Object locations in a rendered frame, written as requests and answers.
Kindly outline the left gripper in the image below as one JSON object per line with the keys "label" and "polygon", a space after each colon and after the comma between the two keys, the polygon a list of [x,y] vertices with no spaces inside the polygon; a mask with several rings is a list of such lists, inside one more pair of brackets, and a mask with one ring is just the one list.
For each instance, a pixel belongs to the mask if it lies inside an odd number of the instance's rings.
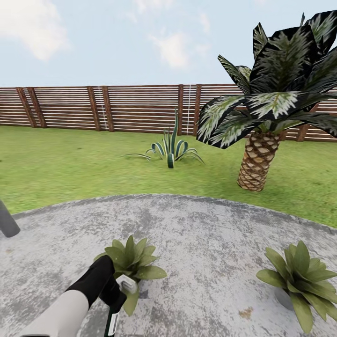
{"label": "left gripper", "polygon": [[107,293],[100,293],[100,299],[115,312],[119,312],[125,301],[127,300],[126,294],[119,290],[117,282],[113,288]]}

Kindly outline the insectifuge atomizer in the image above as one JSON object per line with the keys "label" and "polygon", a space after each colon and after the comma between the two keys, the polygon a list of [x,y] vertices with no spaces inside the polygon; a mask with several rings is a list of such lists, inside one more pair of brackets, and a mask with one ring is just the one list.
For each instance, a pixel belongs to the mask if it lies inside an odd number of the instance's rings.
{"label": "insectifuge atomizer", "polygon": [[110,308],[106,324],[105,337],[115,337],[118,317],[119,312],[115,312],[113,309]]}

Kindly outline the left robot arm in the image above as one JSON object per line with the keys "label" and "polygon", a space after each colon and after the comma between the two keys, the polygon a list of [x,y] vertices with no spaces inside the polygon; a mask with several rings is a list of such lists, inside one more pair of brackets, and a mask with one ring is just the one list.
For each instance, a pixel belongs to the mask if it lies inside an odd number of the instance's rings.
{"label": "left robot arm", "polygon": [[76,337],[92,303],[100,299],[119,312],[126,294],[136,293],[137,284],[125,275],[114,278],[115,267],[110,256],[103,255],[80,273],[70,287],[35,321],[15,337]]}

